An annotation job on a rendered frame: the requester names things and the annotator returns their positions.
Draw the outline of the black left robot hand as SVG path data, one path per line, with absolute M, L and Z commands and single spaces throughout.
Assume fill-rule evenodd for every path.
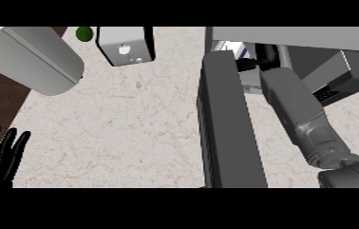
M 25 144 L 31 137 L 31 132 L 25 131 L 19 138 L 16 128 L 12 127 L 0 141 L 0 188 L 13 187 L 13 177 L 19 167 Z

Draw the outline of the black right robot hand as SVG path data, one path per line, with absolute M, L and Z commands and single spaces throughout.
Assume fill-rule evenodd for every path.
M 267 71 L 281 66 L 279 50 L 275 45 L 256 44 L 256 55 L 256 59 L 241 58 L 235 61 L 238 71 L 247 71 L 256 68 Z

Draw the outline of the white blue-striped milk carton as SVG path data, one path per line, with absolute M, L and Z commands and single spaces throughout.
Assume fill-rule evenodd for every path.
M 235 54 L 235 59 L 250 57 L 250 53 L 242 42 L 219 41 L 214 50 L 230 50 Z

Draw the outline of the grey microwave body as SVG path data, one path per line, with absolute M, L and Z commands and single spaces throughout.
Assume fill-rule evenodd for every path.
M 205 52 L 222 42 L 242 42 L 251 57 L 256 43 L 276 45 L 323 106 L 359 92 L 359 28 L 207 27 Z

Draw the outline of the dark grey microwave door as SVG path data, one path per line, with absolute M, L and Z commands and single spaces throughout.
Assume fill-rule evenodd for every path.
M 205 188 L 266 188 L 263 162 L 230 51 L 204 56 L 198 87 Z

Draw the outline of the pale grey rounded appliance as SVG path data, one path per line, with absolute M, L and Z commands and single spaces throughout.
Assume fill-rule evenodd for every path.
M 84 62 L 52 27 L 0 27 L 0 73 L 55 96 L 78 84 Z

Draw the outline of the green round vegetable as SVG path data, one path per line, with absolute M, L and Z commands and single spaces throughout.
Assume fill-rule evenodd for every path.
M 81 42 L 89 42 L 93 39 L 95 33 L 90 27 L 78 27 L 75 30 L 75 38 Z

